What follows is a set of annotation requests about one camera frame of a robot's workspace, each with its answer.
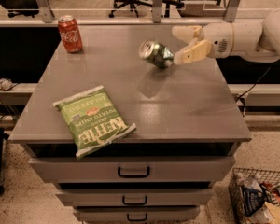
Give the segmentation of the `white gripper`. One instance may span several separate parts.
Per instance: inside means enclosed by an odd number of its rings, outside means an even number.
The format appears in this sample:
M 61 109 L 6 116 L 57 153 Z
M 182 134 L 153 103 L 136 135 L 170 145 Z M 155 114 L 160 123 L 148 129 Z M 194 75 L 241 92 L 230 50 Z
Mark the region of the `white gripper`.
M 198 62 L 206 57 L 226 58 L 231 53 L 233 30 L 230 23 L 174 26 L 172 35 L 188 44 L 175 54 L 176 65 Z

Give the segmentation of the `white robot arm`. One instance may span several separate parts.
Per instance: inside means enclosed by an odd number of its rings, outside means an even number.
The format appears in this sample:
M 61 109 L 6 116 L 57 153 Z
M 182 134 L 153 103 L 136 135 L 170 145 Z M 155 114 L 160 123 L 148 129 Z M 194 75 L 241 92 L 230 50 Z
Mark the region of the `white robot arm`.
M 250 62 L 275 62 L 280 59 L 280 8 L 263 21 L 174 26 L 172 35 L 187 44 L 174 55 L 177 65 L 229 56 Z

